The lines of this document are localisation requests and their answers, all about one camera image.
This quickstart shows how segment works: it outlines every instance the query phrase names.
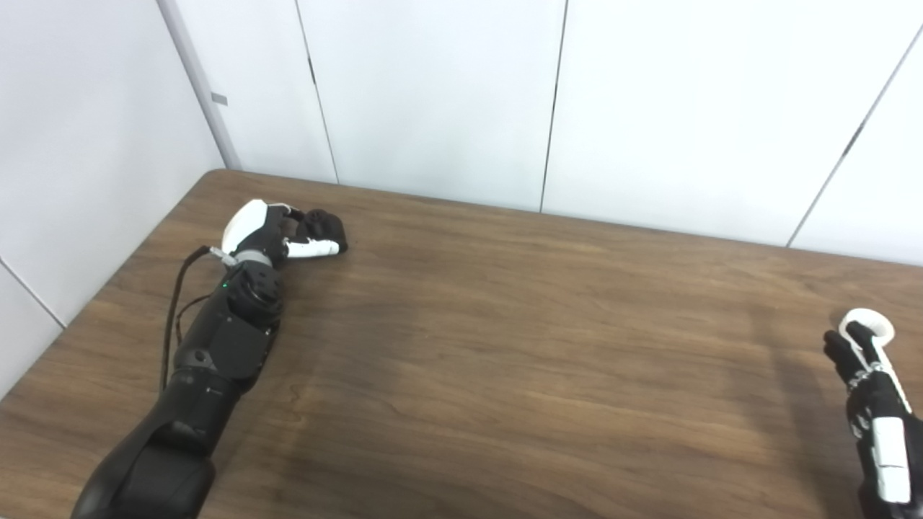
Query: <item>wood grain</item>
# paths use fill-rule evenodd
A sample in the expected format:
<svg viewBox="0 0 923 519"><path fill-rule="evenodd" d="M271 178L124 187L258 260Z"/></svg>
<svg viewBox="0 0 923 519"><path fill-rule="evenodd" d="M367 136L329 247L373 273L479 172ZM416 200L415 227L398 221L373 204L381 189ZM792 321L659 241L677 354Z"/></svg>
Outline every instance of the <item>wood grain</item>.
<svg viewBox="0 0 923 519"><path fill-rule="evenodd" d="M254 197L351 248L286 265L206 518L859 517L831 319L888 315L923 398L918 268L213 172L0 403L0 515L69 515L154 401L180 261Z"/></svg>

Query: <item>cable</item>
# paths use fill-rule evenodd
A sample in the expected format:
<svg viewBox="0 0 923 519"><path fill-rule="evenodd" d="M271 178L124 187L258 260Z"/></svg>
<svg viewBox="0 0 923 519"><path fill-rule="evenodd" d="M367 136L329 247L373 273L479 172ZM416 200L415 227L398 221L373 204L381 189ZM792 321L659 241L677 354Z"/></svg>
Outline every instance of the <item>cable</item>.
<svg viewBox="0 0 923 519"><path fill-rule="evenodd" d="M195 252L189 255L188 258L183 260L183 265L179 268L179 273L176 274L176 285L174 286L173 297L170 298L170 308L167 310L167 325L166 329L163 331L163 353L161 357L161 392L167 387L167 371L170 370L170 336L171 329L173 328L173 319L176 312L176 303L179 302L179 293L183 288L183 277L186 275L186 270L189 268L189 265L192 265L202 256L208 254L210 249L207 246L202 246L196 249Z"/></svg>
<svg viewBox="0 0 923 519"><path fill-rule="evenodd" d="M211 294L205 294L204 296L196 297L192 301L186 303L184 307L180 308L179 311L176 312L176 347L179 347L179 345L183 342L183 331L180 327L180 319L183 318L183 314L186 313L186 310L189 310L194 305L201 303L209 297L211 297Z"/></svg>

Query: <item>robotic hand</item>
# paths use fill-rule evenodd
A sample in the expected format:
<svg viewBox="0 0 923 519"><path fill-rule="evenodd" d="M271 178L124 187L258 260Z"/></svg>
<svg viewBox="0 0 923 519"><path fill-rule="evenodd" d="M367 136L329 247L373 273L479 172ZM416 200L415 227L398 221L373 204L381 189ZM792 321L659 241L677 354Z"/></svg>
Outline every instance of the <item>robotic hand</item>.
<svg viewBox="0 0 923 519"><path fill-rule="evenodd" d="M293 220L294 236L283 223ZM321 210L251 200L224 229L221 248L184 262L167 317L162 392L138 426L90 476L72 519L194 519L215 477L211 454L241 395L256 383L282 315L286 258L345 252L342 222ZM227 266L178 345L166 382L170 328L186 268L214 254Z"/></svg>
<svg viewBox="0 0 923 519"><path fill-rule="evenodd" d="M823 336L849 394L846 419L862 463L858 497L866 519L923 518L923 422L884 353L892 338L887 318L864 308Z"/></svg>

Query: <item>robot forearm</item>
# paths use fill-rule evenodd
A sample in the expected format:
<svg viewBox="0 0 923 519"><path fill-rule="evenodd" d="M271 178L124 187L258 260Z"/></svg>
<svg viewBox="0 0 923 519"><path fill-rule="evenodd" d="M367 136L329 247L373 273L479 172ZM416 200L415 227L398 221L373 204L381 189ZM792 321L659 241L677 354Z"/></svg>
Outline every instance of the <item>robot forearm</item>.
<svg viewBox="0 0 923 519"><path fill-rule="evenodd" d="M263 210L258 219L255 205ZM313 226L291 243L345 251L339 219L311 214ZM299 229L305 227L303 213L261 200L234 216L222 243L231 267L179 344L157 403L90 476L72 519L198 515L215 477L211 454L238 400L256 383L278 330L282 280L273 265L291 257L282 218L295 216Z"/></svg>

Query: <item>white wall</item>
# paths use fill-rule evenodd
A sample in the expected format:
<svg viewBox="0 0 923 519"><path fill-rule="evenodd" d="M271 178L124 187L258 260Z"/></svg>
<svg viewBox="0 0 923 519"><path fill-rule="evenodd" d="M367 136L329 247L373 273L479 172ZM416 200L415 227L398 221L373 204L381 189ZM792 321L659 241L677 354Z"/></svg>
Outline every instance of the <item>white wall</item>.
<svg viewBox="0 0 923 519"><path fill-rule="evenodd" d="M61 331L29 292L0 265L0 398L13 387Z"/></svg>
<svg viewBox="0 0 923 519"><path fill-rule="evenodd" d="M154 0L0 2L0 258L58 320L221 166ZM29 308L0 389L47 345Z"/></svg>
<svg viewBox="0 0 923 519"><path fill-rule="evenodd" d="M165 0L239 167L336 182L294 0Z"/></svg>
<svg viewBox="0 0 923 519"><path fill-rule="evenodd" d="M923 266L920 39L792 245Z"/></svg>
<svg viewBox="0 0 923 519"><path fill-rule="evenodd" d="M544 209L783 246L921 22L916 1L571 0Z"/></svg>
<svg viewBox="0 0 923 519"><path fill-rule="evenodd" d="M537 210L563 0L298 0L340 180Z"/></svg>

